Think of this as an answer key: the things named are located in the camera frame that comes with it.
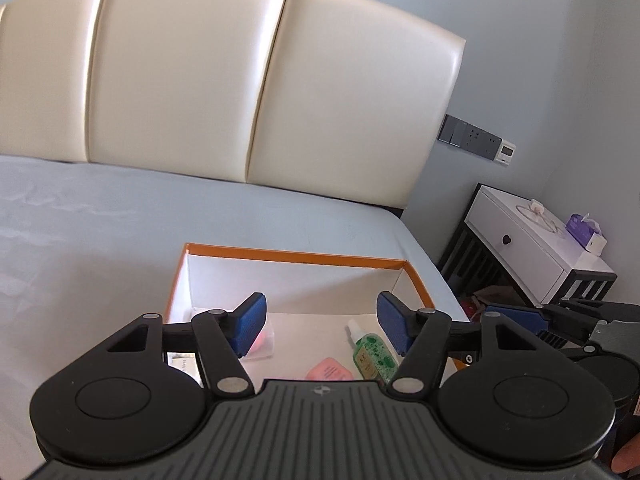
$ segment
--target human hand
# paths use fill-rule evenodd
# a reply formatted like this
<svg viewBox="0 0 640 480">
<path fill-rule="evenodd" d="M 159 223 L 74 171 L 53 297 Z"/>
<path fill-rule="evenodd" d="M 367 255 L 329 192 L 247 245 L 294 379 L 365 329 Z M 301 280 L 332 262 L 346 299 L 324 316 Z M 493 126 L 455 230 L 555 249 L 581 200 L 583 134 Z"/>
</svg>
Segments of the human hand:
<svg viewBox="0 0 640 480">
<path fill-rule="evenodd" d="M 623 473 L 640 466 L 640 433 L 620 448 L 611 462 L 614 473 Z"/>
</svg>

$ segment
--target wall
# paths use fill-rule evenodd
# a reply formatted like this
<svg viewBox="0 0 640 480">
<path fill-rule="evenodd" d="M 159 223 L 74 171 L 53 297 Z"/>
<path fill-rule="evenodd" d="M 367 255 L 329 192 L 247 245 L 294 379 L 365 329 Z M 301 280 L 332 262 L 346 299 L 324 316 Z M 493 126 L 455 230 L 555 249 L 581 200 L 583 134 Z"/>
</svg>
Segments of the wall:
<svg viewBox="0 0 640 480">
<path fill-rule="evenodd" d="M 599 2 L 575 137 L 542 200 L 562 219 L 600 222 L 619 275 L 607 299 L 640 303 L 640 0 Z"/>
<path fill-rule="evenodd" d="M 478 181 L 542 191 L 574 119 L 596 0 L 380 1 L 467 39 L 449 112 L 517 145 L 504 168 L 436 144 L 402 218 L 436 259 Z"/>
</svg>

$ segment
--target wall outlet panel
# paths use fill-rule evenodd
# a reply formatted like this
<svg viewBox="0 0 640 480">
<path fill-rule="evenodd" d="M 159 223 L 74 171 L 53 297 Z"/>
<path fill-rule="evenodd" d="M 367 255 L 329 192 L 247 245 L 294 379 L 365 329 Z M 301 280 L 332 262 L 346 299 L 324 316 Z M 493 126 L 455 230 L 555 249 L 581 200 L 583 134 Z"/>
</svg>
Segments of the wall outlet panel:
<svg viewBox="0 0 640 480">
<path fill-rule="evenodd" d="M 502 142 L 500 137 L 450 115 L 445 116 L 438 140 L 489 160 L 494 160 Z"/>
</svg>

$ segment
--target cream leather headboard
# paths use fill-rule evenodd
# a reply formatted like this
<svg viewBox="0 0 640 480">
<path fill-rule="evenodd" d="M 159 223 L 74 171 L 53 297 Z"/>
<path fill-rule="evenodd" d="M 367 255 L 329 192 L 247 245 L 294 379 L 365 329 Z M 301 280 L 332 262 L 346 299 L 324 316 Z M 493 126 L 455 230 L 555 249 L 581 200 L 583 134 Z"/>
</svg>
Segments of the cream leather headboard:
<svg viewBox="0 0 640 480">
<path fill-rule="evenodd" d="M 16 0 L 0 153 L 404 207 L 464 43 L 371 0 Z"/>
</svg>

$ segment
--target purple tissue box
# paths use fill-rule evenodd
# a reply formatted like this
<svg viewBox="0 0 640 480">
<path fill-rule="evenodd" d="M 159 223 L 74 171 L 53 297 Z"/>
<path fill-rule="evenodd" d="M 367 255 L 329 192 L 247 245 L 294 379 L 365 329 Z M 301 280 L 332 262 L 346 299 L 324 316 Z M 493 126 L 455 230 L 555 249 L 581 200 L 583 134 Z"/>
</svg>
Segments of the purple tissue box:
<svg viewBox="0 0 640 480">
<path fill-rule="evenodd" d="M 587 224 L 587 222 L 583 222 L 582 215 L 579 215 L 578 213 L 571 215 L 571 218 L 569 218 L 569 221 L 566 223 L 566 230 L 569 231 L 584 248 L 586 248 L 588 243 L 591 241 L 593 234 L 597 234 L 596 229 Z"/>
</svg>

